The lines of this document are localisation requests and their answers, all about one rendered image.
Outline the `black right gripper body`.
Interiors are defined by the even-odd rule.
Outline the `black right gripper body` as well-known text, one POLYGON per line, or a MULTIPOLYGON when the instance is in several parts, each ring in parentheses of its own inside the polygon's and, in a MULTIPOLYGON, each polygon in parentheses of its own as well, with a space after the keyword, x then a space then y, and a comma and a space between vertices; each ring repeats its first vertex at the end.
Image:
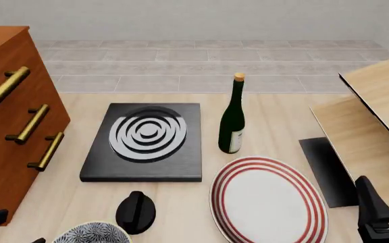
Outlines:
POLYGON ((373 228, 370 224, 359 226, 363 243, 389 243, 389 227, 373 228))

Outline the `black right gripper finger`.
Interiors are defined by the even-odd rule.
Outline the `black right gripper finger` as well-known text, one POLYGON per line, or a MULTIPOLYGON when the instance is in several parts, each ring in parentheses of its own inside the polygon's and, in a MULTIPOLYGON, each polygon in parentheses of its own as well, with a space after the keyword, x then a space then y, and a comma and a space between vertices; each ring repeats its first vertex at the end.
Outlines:
POLYGON ((359 200, 358 226, 389 227, 389 206, 376 192, 370 180, 361 175, 355 186, 359 200))

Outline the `blue patterned bowl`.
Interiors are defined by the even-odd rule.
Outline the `blue patterned bowl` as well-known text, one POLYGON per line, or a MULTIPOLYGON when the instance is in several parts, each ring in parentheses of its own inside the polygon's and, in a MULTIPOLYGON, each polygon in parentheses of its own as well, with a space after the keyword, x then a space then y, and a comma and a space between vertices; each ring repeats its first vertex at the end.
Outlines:
POLYGON ((108 222, 87 222, 56 237, 53 243, 133 243, 120 226, 108 222))

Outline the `pale wooden rack black base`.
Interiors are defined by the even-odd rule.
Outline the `pale wooden rack black base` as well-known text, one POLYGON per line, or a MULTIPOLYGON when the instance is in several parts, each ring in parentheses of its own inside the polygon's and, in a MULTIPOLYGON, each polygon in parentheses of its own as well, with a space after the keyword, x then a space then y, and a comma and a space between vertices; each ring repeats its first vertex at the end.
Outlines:
POLYGON ((352 96, 311 112, 350 178, 369 178, 389 206, 389 60, 339 77, 352 96))

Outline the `round black stove knob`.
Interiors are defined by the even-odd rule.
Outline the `round black stove knob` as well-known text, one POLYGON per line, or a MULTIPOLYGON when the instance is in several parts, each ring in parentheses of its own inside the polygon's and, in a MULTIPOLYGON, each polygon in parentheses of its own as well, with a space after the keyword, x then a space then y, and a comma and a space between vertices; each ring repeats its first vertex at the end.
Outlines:
POLYGON ((115 220, 127 234, 136 235, 148 230, 156 217, 154 202, 143 192, 133 191, 117 208, 115 220))

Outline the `white plate with red rings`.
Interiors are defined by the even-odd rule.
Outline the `white plate with red rings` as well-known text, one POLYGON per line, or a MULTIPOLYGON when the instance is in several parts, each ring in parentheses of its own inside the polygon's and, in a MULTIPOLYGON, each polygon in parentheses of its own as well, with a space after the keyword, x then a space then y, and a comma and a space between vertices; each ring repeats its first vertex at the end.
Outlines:
POLYGON ((297 169, 268 157, 241 157, 214 177, 209 205, 229 243, 324 243, 323 198, 297 169))

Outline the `flat black stove plate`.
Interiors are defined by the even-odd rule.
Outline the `flat black stove plate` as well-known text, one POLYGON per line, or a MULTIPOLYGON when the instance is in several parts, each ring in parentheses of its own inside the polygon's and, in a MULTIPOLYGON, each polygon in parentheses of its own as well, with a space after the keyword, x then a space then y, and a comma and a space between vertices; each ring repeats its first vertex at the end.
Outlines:
POLYGON ((111 103, 82 182, 201 182, 198 103, 111 103))

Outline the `dark green wine bottle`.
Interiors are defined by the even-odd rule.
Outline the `dark green wine bottle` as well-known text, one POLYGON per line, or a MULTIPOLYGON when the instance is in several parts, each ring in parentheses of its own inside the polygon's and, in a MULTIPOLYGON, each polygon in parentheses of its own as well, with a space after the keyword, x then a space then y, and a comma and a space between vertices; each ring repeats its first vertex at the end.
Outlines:
POLYGON ((236 73, 232 86, 232 95, 219 126, 218 146, 224 153, 236 153, 242 145, 242 133, 245 127, 242 110, 243 73, 236 73))

